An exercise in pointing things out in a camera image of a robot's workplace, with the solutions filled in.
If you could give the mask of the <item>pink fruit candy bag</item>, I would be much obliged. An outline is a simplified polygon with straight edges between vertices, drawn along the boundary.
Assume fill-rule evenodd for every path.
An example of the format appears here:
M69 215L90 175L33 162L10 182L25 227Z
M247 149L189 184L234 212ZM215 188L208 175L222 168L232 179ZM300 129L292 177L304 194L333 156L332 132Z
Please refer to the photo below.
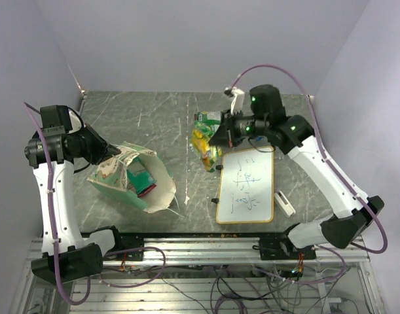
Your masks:
M152 190L154 190L156 188L156 184L152 184L151 186L149 186L148 188L144 189L143 191L141 191L140 193L137 194L137 196L139 198L142 198L143 196L147 195L148 193L150 193Z

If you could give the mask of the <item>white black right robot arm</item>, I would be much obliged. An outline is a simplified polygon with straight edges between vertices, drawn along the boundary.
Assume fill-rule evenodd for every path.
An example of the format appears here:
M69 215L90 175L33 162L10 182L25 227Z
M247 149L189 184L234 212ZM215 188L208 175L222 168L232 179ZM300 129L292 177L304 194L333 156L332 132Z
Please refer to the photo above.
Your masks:
M377 216L384 208L383 199L369 196L344 174L307 119L287 115L275 86L263 84L250 89L250 116L242 112L244 91L232 87L226 88L224 93L231 100L230 109L221 112L221 124L209 143L235 147L245 138L267 138L273 147L306 172L333 210L329 217L286 229L286 238L278 244L280 254L291 259L302 248L324 243L338 249L356 246L355 238L372 222L378 222Z

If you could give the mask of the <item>teal snack packet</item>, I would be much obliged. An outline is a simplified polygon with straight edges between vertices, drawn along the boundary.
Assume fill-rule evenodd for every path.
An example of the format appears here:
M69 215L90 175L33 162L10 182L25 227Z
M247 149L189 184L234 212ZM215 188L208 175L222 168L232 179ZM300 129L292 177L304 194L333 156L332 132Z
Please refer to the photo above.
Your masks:
M136 194L142 194L145 190L156 184L156 180L145 168L139 157L135 157L127 167L129 183L135 188Z

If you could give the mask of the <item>green yellow chips bag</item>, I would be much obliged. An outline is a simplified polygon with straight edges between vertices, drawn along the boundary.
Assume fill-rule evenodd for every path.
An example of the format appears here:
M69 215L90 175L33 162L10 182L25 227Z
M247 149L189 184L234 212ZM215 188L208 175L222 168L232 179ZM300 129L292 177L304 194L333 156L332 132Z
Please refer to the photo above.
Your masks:
M207 172L215 171L214 167L222 156L220 147L209 144L209 140L214 133L211 126L203 123L196 123L192 131L191 144L197 155L199 155Z

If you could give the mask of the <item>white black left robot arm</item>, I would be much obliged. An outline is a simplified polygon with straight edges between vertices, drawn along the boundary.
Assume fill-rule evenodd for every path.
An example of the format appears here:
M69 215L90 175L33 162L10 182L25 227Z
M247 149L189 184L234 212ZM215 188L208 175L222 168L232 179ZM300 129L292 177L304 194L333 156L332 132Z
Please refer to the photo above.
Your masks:
M75 159L99 165L120 150L68 106L51 105L39 112L41 122L24 149L38 184L43 215L42 257L32 261L31 270L55 285L99 274L104 256L116 260L123 254L124 244L115 226L82 236L73 199Z

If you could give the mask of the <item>green white paper bag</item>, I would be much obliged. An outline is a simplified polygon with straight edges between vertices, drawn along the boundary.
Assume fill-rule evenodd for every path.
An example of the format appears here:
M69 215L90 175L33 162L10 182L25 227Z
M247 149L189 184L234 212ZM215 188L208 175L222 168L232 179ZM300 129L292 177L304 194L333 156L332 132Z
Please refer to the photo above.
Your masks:
M166 166L151 149L123 142L117 146L121 153L102 162L89 176L88 181L104 196L125 203L146 213L170 208L175 198L176 186ZM147 171L156 180L156 188L139 198L135 188L129 183L127 167L135 157L139 157Z

